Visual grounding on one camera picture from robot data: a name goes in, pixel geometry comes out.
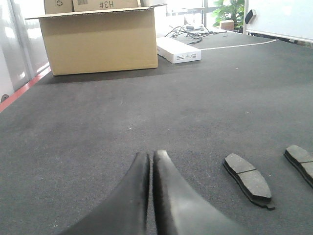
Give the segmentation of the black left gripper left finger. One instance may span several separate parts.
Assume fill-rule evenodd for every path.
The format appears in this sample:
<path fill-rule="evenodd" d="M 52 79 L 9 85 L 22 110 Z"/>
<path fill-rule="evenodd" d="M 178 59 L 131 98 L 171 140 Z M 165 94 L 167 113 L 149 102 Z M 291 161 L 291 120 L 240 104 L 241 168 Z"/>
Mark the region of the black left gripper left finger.
<path fill-rule="evenodd" d="M 149 155 L 138 152 L 129 170 L 88 215 L 62 235 L 144 235 L 149 201 Z"/>

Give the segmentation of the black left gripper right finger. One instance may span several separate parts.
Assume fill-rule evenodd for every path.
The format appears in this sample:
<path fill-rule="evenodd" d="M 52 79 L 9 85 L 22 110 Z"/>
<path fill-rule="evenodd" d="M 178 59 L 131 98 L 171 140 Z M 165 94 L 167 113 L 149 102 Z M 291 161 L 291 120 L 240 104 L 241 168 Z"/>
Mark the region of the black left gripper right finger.
<path fill-rule="evenodd" d="M 154 152 L 153 201 L 159 235 L 249 235 L 183 178 L 166 150 Z"/>

